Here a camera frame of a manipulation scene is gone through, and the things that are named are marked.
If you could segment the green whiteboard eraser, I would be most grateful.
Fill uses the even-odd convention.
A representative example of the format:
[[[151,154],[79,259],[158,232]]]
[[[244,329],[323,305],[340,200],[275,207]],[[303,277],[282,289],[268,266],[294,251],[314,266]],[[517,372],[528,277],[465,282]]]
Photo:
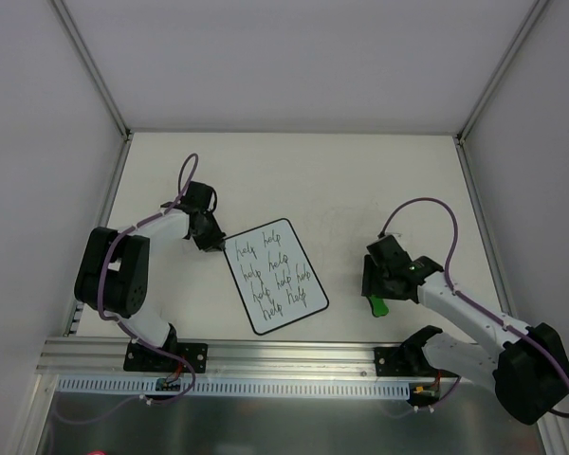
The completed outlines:
[[[368,301],[371,306],[371,312],[374,318],[383,318],[387,316],[390,309],[383,298],[377,296],[370,296]]]

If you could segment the small black-framed whiteboard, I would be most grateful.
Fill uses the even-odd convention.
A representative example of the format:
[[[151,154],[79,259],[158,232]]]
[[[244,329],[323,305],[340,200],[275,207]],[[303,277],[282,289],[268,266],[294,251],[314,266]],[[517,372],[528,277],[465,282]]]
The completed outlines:
[[[321,281],[288,219],[230,236],[224,254],[255,335],[275,332],[329,307]]]

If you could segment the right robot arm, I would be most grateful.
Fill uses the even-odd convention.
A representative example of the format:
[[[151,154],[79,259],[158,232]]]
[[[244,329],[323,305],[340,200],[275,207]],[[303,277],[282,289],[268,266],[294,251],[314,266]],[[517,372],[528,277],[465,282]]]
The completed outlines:
[[[370,303],[421,305],[469,338],[464,342],[427,325],[377,357],[378,374],[453,373],[492,392],[525,425],[569,398],[569,360],[554,328],[487,310],[457,289],[445,267],[427,256],[412,259],[394,236],[383,235],[368,245],[361,294]]]

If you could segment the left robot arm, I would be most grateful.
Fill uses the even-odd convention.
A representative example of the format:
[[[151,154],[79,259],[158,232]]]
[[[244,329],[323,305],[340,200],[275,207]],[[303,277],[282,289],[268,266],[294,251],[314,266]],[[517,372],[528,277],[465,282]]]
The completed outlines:
[[[224,250],[226,234],[215,219],[216,207],[216,190],[193,181],[176,203],[163,204],[150,219],[123,231],[96,227],[89,234],[75,299],[119,324],[159,371],[175,365],[178,348],[173,325],[145,302],[151,255],[182,240],[193,240],[201,251]]]

